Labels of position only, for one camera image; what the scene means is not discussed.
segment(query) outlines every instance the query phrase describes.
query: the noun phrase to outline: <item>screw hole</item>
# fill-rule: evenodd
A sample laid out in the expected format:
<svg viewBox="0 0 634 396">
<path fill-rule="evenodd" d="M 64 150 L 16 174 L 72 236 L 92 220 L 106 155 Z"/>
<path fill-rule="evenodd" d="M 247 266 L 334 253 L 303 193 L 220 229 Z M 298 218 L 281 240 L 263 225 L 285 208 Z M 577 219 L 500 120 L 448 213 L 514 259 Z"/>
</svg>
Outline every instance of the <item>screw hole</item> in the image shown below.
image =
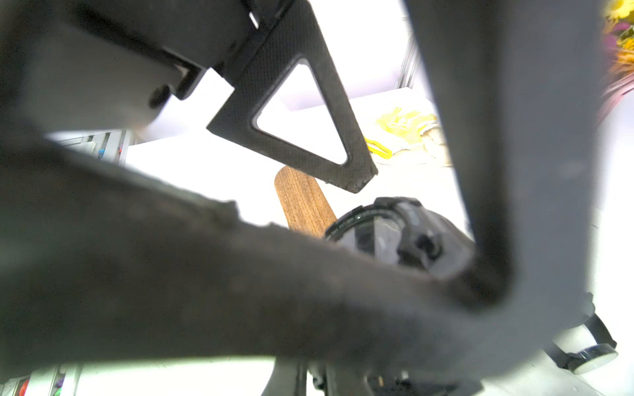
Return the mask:
<svg viewBox="0 0 634 396">
<path fill-rule="evenodd" d="M 169 99 L 171 94 L 172 94 L 172 90 L 167 84 L 156 88 L 154 92 L 152 92 L 152 95 L 150 96 L 150 102 L 149 102 L 150 108 L 158 108 L 164 105 L 165 102 L 167 102 L 167 100 Z"/>
<path fill-rule="evenodd" d="M 416 239 L 416 247 L 424 250 L 424 251 L 428 251 L 431 248 L 433 248 L 434 244 L 431 242 L 431 240 L 429 239 L 429 237 L 427 235 L 421 235 L 418 237 L 418 239 Z"/>
</svg>

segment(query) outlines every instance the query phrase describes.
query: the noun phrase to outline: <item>black bracket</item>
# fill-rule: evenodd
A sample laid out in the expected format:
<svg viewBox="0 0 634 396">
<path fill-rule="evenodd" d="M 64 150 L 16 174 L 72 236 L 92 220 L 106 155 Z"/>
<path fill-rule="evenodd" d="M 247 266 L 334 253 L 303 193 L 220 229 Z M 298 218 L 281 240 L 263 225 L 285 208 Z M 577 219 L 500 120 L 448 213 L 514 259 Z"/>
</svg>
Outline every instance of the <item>black bracket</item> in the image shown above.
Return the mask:
<svg viewBox="0 0 634 396">
<path fill-rule="evenodd" d="M 347 160 L 339 165 L 259 130 L 254 123 L 286 76 L 306 60 L 339 133 Z M 313 9 L 295 0 L 234 85 L 207 129 L 240 146 L 357 193 L 377 174 Z"/>
</svg>

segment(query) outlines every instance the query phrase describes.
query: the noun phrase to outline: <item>wooden stick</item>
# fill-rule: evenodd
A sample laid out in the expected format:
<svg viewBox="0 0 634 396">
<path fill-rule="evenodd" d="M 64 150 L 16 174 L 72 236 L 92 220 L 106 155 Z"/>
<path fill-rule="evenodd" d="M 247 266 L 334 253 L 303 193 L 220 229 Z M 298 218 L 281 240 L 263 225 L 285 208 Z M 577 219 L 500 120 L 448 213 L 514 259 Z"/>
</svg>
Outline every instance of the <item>wooden stick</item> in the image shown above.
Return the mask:
<svg viewBox="0 0 634 396">
<path fill-rule="evenodd" d="M 275 176 L 275 191 L 292 230 L 321 238 L 337 220 L 312 176 L 286 166 Z"/>
</svg>

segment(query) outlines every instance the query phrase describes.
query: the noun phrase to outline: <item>triangular cutout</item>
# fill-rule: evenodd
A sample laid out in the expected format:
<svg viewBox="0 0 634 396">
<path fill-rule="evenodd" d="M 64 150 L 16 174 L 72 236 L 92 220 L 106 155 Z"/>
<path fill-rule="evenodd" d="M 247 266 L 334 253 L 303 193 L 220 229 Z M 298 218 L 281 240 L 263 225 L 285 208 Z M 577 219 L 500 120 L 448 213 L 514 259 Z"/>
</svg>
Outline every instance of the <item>triangular cutout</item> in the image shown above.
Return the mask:
<svg viewBox="0 0 634 396">
<path fill-rule="evenodd" d="M 295 65 L 254 117 L 253 126 L 334 163 L 347 160 L 307 60 Z"/>
<path fill-rule="evenodd" d="M 327 99 L 328 113 L 337 125 L 338 135 L 343 144 L 336 139 L 331 140 L 334 134 L 327 133 L 327 130 L 334 131 L 334 129 L 328 127 L 325 131 L 315 132 L 313 126 L 312 131 L 304 133 L 299 131 L 299 135 L 296 136 L 296 133 L 289 134 L 288 131 L 286 134 L 281 134 L 279 130 L 276 132 L 274 117 L 269 125 L 263 118 L 259 121 L 261 128 L 256 126 L 259 112 L 264 107 L 263 103 L 268 102 L 276 88 L 281 86 L 284 76 L 287 76 L 292 67 L 297 64 L 294 60 L 299 59 L 300 56 L 310 62 L 313 80 L 319 82 L 318 91 L 321 91 Z M 214 135 L 351 193 L 361 191 L 363 186 L 377 174 L 377 168 L 370 156 L 353 109 L 337 76 L 335 64 L 332 62 L 313 10 L 307 1 L 292 1 L 240 77 L 230 74 L 228 77 L 236 78 L 232 83 L 234 91 L 207 126 Z M 297 131 L 303 124 L 311 121 L 307 117 L 300 118 L 292 131 Z M 262 129 L 282 135 L 283 139 L 265 133 Z M 346 153 L 347 160 L 344 160 L 343 152 L 340 151 L 340 144 L 344 147 L 343 152 Z"/>
</svg>

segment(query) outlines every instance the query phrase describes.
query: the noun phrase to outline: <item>white surface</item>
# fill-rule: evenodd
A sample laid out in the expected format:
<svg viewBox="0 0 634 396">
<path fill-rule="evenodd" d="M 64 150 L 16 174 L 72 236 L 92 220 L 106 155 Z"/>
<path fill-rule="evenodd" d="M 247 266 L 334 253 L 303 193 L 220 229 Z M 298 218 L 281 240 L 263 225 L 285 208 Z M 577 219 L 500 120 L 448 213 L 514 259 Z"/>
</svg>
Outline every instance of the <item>white surface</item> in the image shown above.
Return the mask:
<svg viewBox="0 0 634 396">
<path fill-rule="evenodd" d="M 542 351 L 507 374 L 482 381 L 478 396 L 595 396 L 600 395 L 579 376 L 559 369 Z"/>
<path fill-rule="evenodd" d="M 95 142 L 85 142 L 85 143 L 71 144 L 67 147 L 70 148 L 71 150 L 79 151 L 80 153 L 90 155 L 94 152 L 94 149 L 95 147 L 97 147 L 97 145 Z"/>
<path fill-rule="evenodd" d="M 107 129 L 104 131 L 70 131 L 70 132 L 51 132 L 46 137 L 52 141 L 64 141 L 68 139 L 75 139 L 77 137 L 84 137 L 90 135 L 104 134 L 108 132 L 116 132 L 119 129 Z"/>
<path fill-rule="evenodd" d="M 287 225 L 273 187 L 282 164 L 206 130 L 130 146 L 126 168 L 208 198 L 235 200 L 243 220 Z"/>
<path fill-rule="evenodd" d="M 51 396 L 56 374 L 57 367 L 35 370 L 31 373 L 24 396 Z"/>
<path fill-rule="evenodd" d="M 321 111 L 313 109 L 293 111 L 284 102 L 285 93 L 297 86 L 297 80 L 309 92 L 321 97 L 314 80 L 310 65 L 304 60 L 289 73 L 287 79 L 264 105 L 255 119 L 255 125 L 261 131 L 315 153 L 335 163 L 347 160 L 344 145 L 325 106 Z"/>
<path fill-rule="evenodd" d="M 260 395 L 273 358 L 85 364 L 76 396 Z"/>
<path fill-rule="evenodd" d="M 326 45 L 349 98 L 396 87 L 408 42 L 407 13 L 401 0 L 311 0 Z M 297 80 L 282 100 L 291 110 L 322 105 Z"/>
<path fill-rule="evenodd" d="M 60 396 L 76 395 L 82 369 L 83 366 L 81 364 L 68 364 L 60 368 L 60 372 L 64 374 L 64 382 L 61 387 Z"/>
<path fill-rule="evenodd" d="M 233 88 L 213 69 L 205 72 L 189 98 L 171 96 L 150 125 L 136 131 L 143 141 L 164 139 L 205 129 Z"/>
<path fill-rule="evenodd" d="M 626 95 L 605 122 L 598 174 L 597 219 L 590 262 L 590 290 L 597 314 L 618 342 L 619 356 L 582 377 L 605 395 L 634 395 L 634 94 Z"/>
</svg>

